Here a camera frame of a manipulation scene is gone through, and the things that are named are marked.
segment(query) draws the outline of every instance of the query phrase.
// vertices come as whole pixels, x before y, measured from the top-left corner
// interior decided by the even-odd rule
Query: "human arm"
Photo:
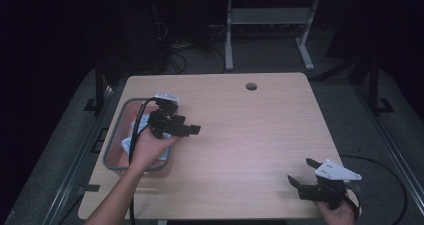
[[[328,225],[353,225],[355,217],[350,205],[342,200],[340,206],[330,210],[323,202],[314,202],[323,219]]]
[[[121,224],[144,172],[165,148],[178,140],[178,137],[157,139],[152,135],[150,128],[146,128],[137,140],[133,159],[127,171],[85,224]]]

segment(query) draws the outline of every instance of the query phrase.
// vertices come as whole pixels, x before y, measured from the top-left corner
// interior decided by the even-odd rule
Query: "wooden tabletop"
[[[246,89],[255,83],[257,89]],[[140,219],[291,219],[317,217],[287,175],[315,184],[305,159],[341,163],[309,82],[301,73],[163,75],[128,79],[104,144],[124,103],[156,92],[181,97],[185,124],[202,126],[175,145],[170,173],[143,177],[135,193]],[[87,218],[119,175],[103,162],[103,146],[79,216]]]

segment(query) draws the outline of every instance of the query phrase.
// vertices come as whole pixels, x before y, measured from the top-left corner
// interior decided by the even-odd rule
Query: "gray floor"
[[[314,77],[342,62],[325,56],[332,34],[331,30],[313,30],[310,34],[307,48],[316,66],[314,71],[304,68],[293,39],[295,34],[291,31],[273,39],[235,43],[232,73],[302,72]],[[212,46],[223,54],[223,42]],[[188,61],[187,74],[222,71],[222,58],[214,51],[190,49],[179,54]],[[173,68],[169,67],[164,74],[173,73]],[[382,122],[417,181],[424,184],[422,120],[402,97],[393,79],[381,72],[379,97],[388,99],[395,112],[381,114],[376,122],[362,97],[361,91],[366,89],[366,83],[352,86],[347,80],[349,74],[350,69],[346,69],[325,82],[311,82],[339,153],[373,159],[399,174],[396,159],[387,147],[387,139],[381,136],[381,129],[377,127]],[[83,111],[87,100],[95,96],[94,74],[87,75],[16,202],[9,224],[58,224],[67,211],[70,213],[63,224],[83,223],[77,216],[79,202],[76,207],[71,207],[80,197],[78,190],[87,186],[98,157],[90,150],[102,128],[110,126],[124,85],[125,80],[107,93],[106,107],[99,116],[94,116],[94,112]],[[401,214],[404,203],[402,189],[395,177],[369,161],[348,157],[342,157],[342,160],[346,167],[363,176],[363,181],[353,184],[363,206],[357,224],[392,224]],[[139,224],[153,223],[155,221],[139,221]],[[324,224],[321,219],[287,223]],[[424,224],[424,217],[409,192],[407,210],[400,224]]]

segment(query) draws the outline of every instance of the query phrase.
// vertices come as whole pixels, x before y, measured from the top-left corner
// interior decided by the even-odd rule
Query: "human hand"
[[[314,202],[314,204],[328,225],[353,225],[355,223],[353,210],[344,200],[334,210],[330,210],[323,202]]]
[[[144,173],[146,168],[163,153],[165,148],[170,147],[180,139],[176,136],[157,139],[153,136],[150,127],[147,127],[138,137],[129,169],[136,170],[140,174]]]

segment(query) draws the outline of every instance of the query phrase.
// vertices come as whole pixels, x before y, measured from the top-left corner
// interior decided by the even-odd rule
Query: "black round hole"
[[[256,85],[256,83],[246,83],[246,88],[249,91],[255,91],[258,88],[258,85]]]

